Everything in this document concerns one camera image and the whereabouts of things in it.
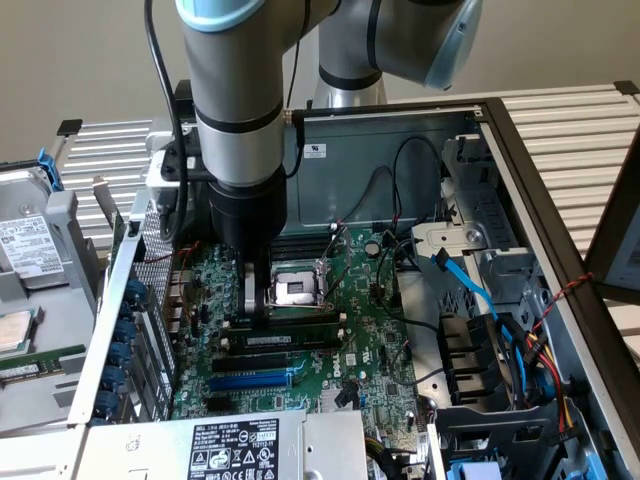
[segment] green circuit board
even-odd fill
[[[225,312],[223,289],[225,283],[232,283],[231,297],[235,299],[237,280],[229,250],[218,246],[216,252],[215,246],[207,246],[194,252],[189,269],[202,279],[202,285],[192,302],[198,308],[203,302],[207,303],[210,321],[201,326],[199,337],[194,338],[183,317],[177,346],[180,374],[172,419],[274,410],[333,411],[337,408],[335,396],[345,382],[353,381],[359,387],[365,432],[379,436],[388,446],[415,449],[421,421],[414,388],[395,383],[388,370],[381,368],[378,357],[384,345],[390,362],[407,338],[404,324],[390,318],[370,298],[369,286],[375,282],[379,259],[368,258],[364,246],[370,240],[381,245],[381,234],[356,229],[350,230],[350,236],[351,269],[331,298],[336,305],[346,308],[346,338],[339,348],[288,353],[288,365],[298,367],[298,371],[290,386],[280,388],[210,392],[208,380],[214,375],[212,360],[226,355],[220,348]],[[336,255],[331,259],[332,271],[342,271],[345,261],[345,255]],[[391,268],[391,260],[385,259],[381,283],[386,286],[387,296],[392,289]],[[395,370],[403,380],[414,379],[411,362],[406,361],[404,355],[400,356]],[[210,411],[207,400],[219,396],[230,401],[230,411]],[[412,428],[407,426],[408,412],[416,418]]]

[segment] black frame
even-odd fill
[[[448,100],[437,102],[365,106],[342,109],[303,110],[305,118],[327,115],[358,115],[406,112],[433,108],[477,105],[500,149],[513,181],[522,196],[549,261],[561,284],[565,285],[586,273],[582,257],[540,173],[516,129],[504,103],[499,98]],[[585,339],[605,387],[625,426],[636,455],[640,456],[640,371],[618,331],[602,296],[593,283],[586,283],[568,295],[567,302]]]
[[[640,208],[640,127],[620,169],[609,202],[587,252],[585,263],[604,298],[640,305],[640,290],[606,283],[631,220]]]

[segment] robotic arm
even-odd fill
[[[268,245],[286,221],[284,53],[320,24],[316,107],[386,103],[383,72],[446,89],[468,58],[482,0],[176,0],[176,5],[202,158],[214,177],[208,184],[213,225],[253,270],[252,281],[260,283],[265,275],[268,281]]]

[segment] blue pcie slot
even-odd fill
[[[249,390],[254,388],[288,387],[291,385],[291,372],[275,370],[272,372],[250,373],[247,375],[233,375],[213,377],[209,379],[212,392],[225,390]]]

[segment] gray wall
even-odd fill
[[[179,21],[173,0],[156,4],[156,30],[176,81],[187,76]],[[65,118],[165,114],[142,0],[5,0],[0,18],[0,161],[33,157]],[[485,0],[472,58],[450,93],[640,83],[639,19],[637,0]],[[313,96],[317,42],[316,32],[303,42],[296,106]],[[284,62],[287,82],[292,53]],[[390,99],[437,94],[385,81]]]

